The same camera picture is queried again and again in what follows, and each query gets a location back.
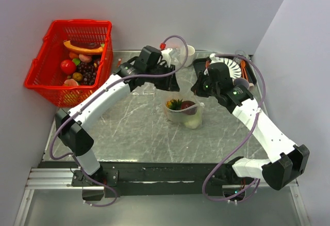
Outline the toy red apple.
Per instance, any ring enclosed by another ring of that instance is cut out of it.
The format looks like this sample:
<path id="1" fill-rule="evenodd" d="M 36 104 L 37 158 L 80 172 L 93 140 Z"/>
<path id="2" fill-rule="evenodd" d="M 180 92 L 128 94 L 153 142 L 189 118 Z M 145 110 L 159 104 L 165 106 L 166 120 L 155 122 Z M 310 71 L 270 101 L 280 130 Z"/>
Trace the toy red apple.
<path id="1" fill-rule="evenodd" d="M 66 59 L 61 62 L 60 69 L 66 75 L 72 75 L 76 71 L 76 64 L 69 59 Z"/>

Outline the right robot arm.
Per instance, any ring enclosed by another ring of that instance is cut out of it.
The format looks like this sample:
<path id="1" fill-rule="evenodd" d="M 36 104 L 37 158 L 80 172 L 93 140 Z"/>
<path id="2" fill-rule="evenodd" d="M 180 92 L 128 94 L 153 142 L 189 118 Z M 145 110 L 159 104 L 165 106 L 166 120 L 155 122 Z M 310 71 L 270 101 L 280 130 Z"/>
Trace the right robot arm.
<path id="1" fill-rule="evenodd" d="M 304 173 L 309 149 L 283 134 L 247 88 L 234 85 L 227 65 L 213 63 L 206 71 L 200 71 L 191 91 L 199 97 L 216 98 L 251 131 L 267 154 L 267 159 L 239 157 L 227 163 L 225 176 L 230 183 L 249 177 L 263 179 L 271 188 L 281 190 Z"/>

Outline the clear glass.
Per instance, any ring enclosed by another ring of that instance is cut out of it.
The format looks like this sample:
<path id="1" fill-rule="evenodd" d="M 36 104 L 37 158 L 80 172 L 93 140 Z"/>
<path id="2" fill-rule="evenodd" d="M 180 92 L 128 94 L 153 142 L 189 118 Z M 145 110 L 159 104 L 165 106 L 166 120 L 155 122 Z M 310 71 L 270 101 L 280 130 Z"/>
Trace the clear glass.
<path id="1" fill-rule="evenodd" d="M 236 50 L 235 51 L 235 57 L 233 58 L 233 61 L 237 64 L 240 64 L 242 59 L 241 57 L 245 57 L 245 52 L 242 50 Z"/>

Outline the toy papaya slice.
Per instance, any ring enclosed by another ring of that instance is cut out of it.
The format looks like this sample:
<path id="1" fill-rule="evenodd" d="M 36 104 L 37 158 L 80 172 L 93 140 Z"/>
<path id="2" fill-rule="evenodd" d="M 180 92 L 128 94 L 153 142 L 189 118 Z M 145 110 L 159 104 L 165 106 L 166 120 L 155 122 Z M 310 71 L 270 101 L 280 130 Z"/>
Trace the toy papaya slice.
<path id="1" fill-rule="evenodd" d="M 73 53 L 84 55 L 100 55 L 104 46 L 96 42 L 78 42 L 67 40 L 63 42 L 64 46 Z"/>

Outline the toy pineapple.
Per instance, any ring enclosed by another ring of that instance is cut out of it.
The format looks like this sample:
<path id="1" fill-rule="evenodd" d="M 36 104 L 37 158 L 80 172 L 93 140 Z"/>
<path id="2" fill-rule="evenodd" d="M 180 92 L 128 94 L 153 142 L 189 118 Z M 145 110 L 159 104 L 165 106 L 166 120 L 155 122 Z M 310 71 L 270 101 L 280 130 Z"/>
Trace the toy pineapple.
<path id="1" fill-rule="evenodd" d="M 166 102 L 166 107 L 170 110 L 181 110 L 183 100 L 181 99 L 171 99 Z"/>

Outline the toy green cabbage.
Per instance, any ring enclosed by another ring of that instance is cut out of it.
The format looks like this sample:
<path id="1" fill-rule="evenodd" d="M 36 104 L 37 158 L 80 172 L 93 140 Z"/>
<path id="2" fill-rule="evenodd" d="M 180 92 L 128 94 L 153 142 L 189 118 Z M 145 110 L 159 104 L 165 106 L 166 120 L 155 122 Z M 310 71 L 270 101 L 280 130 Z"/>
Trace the toy green cabbage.
<path id="1" fill-rule="evenodd" d="M 194 130 L 202 125 L 202 114 L 197 112 L 194 115 L 187 115 L 184 126 L 188 129 Z"/>

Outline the orange spoon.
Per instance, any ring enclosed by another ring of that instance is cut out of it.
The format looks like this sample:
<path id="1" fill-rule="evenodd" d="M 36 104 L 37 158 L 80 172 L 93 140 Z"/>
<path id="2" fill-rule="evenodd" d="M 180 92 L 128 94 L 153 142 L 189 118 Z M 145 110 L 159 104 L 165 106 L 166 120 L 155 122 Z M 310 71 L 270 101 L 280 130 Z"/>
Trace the orange spoon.
<path id="1" fill-rule="evenodd" d="M 246 63 L 244 60 L 241 60 L 240 66 L 241 66 L 242 78 L 249 80 L 247 72 L 246 72 L 246 68 L 245 68 Z"/>

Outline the black tray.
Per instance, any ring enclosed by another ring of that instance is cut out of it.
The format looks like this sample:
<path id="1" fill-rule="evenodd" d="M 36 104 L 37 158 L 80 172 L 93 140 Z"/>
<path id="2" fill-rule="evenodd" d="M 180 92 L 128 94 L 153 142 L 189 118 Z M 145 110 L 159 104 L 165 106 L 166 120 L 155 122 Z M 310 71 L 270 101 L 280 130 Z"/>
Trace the black tray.
<path id="1" fill-rule="evenodd" d="M 194 70 L 195 70 L 195 73 L 196 73 L 197 77 L 198 77 L 200 72 L 203 72 L 205 75 L 208 74 L 207 68 L 211 64 L 211 60 L 210 60 L 209 56 L 204 57 L 204 58 L 198 58 L 198 59 L 195 59 L 193 61 L 193 67 L 194 67 Z M 230 58 L 230 59 L 233 60 L 233 57 L 231 57 L 231 56 L 225 56 L 224 58 Z M 249 78 L 248 81 L 250 83 L 253 83 L 254 85 L 256 85 L 257 84 L 257 79 L 256 79 L 256 77 L 255 77 L 255 75 L 252 71 L 252 68 L 250 67 L 250 65 L 246 61 L 245 61 L 245 63 L 246 63 L 245 68 L 246 68 L 247 76 Z"/>

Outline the toy peach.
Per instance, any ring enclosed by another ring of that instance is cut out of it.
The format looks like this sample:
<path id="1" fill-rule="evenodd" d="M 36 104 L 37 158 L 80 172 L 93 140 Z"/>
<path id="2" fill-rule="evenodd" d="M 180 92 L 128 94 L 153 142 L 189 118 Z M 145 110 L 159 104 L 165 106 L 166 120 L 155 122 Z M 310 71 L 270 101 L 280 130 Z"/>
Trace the toy peach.
<path id="1" fill-rule="evenodd" d="M 80 59 L 81 62 L 84 63 L 90 63 L 92 61 L 92 56 L 90 55 L 79 54 L 78 58 Z"/>

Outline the black base frame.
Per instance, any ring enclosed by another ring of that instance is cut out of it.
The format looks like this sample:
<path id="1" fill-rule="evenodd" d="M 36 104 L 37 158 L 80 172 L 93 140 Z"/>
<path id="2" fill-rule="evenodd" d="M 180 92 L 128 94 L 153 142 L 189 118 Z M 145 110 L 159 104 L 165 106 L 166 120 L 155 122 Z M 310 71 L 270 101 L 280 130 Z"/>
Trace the black base frame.
<path id="1" fill-rule="evenodd" d="M 103 162 L 101 174 L 94 178 L 116 190 L 120 196 L 194 195 L 202 193 L 205 178 L 216 163 L 110 163 Z M 231 165 L 223 164 L 207 183 L 209 196 L 222 196 L 223 186 L 240 187 L 253 178 L 237 177 Z M 96 187 L 78 169 L 74 171 L 73 187 Z"/>

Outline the crumpled clear bag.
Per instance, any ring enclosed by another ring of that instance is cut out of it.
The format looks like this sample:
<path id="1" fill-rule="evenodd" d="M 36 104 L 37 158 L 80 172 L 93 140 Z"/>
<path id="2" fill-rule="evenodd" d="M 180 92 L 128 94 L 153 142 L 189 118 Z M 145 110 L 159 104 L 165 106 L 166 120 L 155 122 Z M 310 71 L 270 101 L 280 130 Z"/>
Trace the crumpled clear bag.
<path id="1" fill-rule="evenodd" d="M 185 46 L 172 48 L 170 52 L 170 64 L 182 65 L 188 60 L 189 49 Z"/>

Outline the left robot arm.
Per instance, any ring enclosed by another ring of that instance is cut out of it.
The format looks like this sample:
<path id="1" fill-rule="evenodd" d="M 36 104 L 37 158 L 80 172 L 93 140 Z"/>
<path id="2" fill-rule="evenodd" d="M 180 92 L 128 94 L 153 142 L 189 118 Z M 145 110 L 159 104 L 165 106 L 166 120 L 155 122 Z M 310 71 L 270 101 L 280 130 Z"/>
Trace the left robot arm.
<path id="1" fill-rule="evenodd" d="M 165 60 L 160 50 L 147 45 L 139 56 L 121 63 L 86 100 L 69 111 L 61 109 L 56 113 L 57 137 L 78 161 L 86 182 L 95 186 L 103 179 L 103 169 L 92 151 L 94 140 L 87 132 L 88 127 L 116 102 L 145 83 L 163 91 L 179 91 L 174 71 L 175 65 Z"/>

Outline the toy dark red fruit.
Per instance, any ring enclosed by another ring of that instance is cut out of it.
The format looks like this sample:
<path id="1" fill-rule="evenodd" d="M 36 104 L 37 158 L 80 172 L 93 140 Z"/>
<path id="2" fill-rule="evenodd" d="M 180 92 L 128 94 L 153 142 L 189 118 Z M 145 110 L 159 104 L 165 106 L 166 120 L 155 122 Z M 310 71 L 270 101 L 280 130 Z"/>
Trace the toy dark red fruit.
<path id="1" fill-rule="evenodd" d="M 183 101 L 181 110 L 187 115 L 194 115 L 197 112 L 198 107 L 193 101 Z"/>

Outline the polka dot zip bag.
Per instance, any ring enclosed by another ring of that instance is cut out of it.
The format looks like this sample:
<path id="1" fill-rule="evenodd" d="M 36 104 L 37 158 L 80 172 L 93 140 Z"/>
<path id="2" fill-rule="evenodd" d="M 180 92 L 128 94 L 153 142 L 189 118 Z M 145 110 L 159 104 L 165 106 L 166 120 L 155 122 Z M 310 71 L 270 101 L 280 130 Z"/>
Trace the polka dot zip bag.
<path id="1" fill-rule="evenodd" d="M 195 130 L 202 125 L 202 114 L 205 107 L 191 91 L 192 82 L 178 83 L 179 92 L 163 91 L 161 93 L 163 112 L 166 118 Z"/>

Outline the striped white plate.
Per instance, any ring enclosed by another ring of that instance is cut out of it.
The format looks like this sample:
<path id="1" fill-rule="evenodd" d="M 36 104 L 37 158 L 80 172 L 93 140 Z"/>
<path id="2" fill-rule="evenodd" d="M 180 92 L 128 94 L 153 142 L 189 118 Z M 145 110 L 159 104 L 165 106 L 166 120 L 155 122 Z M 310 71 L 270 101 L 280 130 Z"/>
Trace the striped white plate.
<path id="1" fill-rule="evenodd" d="M 240 68 L 240 65 L 234 62 L 230 58 L 224 58 L 224 57 L 216 57 L 215 55 L 210 55 L 209 56 L 211 60 L 211 64 L 216 63 L 216 62 L 221 62 L 227 65 L 229 69 L 229 74 L 232 79 L 237 79 L 242 77 L 242 71 Z"/>

